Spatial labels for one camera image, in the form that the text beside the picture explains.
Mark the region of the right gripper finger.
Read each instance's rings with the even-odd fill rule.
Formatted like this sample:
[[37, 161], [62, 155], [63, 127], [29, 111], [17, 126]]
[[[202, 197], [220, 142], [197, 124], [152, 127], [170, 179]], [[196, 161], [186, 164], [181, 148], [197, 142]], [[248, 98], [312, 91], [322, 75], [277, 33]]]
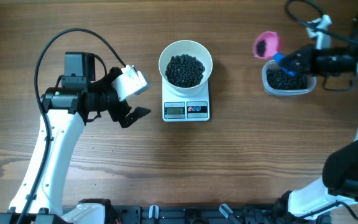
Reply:
[[280, 60], [280, 64], [296, 64], [303, 63], [306, 58], [306, 47], [302, 47], [288, 55], [285, 55], [284, 58]]
[[300, 74], [300, 62], [296, 60], [281, 61], [280, 66], [290, 76], [296, 76]]

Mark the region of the pink scoop blue handle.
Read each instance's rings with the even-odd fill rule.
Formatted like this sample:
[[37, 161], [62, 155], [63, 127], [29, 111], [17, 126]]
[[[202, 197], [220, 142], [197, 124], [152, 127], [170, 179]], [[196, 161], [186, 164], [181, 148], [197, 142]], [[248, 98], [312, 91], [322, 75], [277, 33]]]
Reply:
[[[256, 52], [256, 45], [261, 40], [266, 41], [264, 57], [259, 57]], [[275, 60], [276, 63], [280, 66], [280, 60], [284, 58], [284, 54], [280, 52], [281, 48], [282, 48], [282, 41], [279, 35], [276, 32], [265, 31], [261, 33], [254, 41], [252, 51], [254, 57], [264, 60]]]

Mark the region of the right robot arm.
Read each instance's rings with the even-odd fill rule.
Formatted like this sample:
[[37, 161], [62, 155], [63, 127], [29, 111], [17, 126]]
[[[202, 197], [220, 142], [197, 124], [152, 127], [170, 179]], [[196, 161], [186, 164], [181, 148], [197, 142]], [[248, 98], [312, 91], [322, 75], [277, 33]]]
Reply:
[[[279, 60], [279, 65], [299, 74], [328, 75], [356, 72], [358, 76], [358, 16], [350, 38], [321, 28], [321, 21], [300, 22], [317, 34], [328, 35], [349, 43], [346, 48], [318, 49], [307, 45]], [[317, 218], [325, 211], [358, 203], [358, 128], [355, 140], [331, 154], [322, 176], [310, 185], [292, 191], [287, 212], [299, 219]]]

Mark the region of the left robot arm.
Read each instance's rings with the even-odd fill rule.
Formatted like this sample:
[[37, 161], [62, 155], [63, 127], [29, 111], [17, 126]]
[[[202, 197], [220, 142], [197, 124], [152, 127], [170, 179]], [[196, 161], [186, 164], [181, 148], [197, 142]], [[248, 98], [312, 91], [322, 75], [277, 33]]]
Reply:
[[74, 147], [90, 112], [107, 111], [114, 122], [128, 128], [150, 113], [132, 109], [126, 98], [147, 90], [149, 83], [134, 66], [113, 67], [100, 80], [95, 61], [86, 52], [67, 52], [65, 71], [57, 84], [41, 97], [44, 115], [35, 149], [24, 180], [0, 223], [121, 223], [120, 214], [108, 199], [84, 199], [63, 212], [63, 189]]

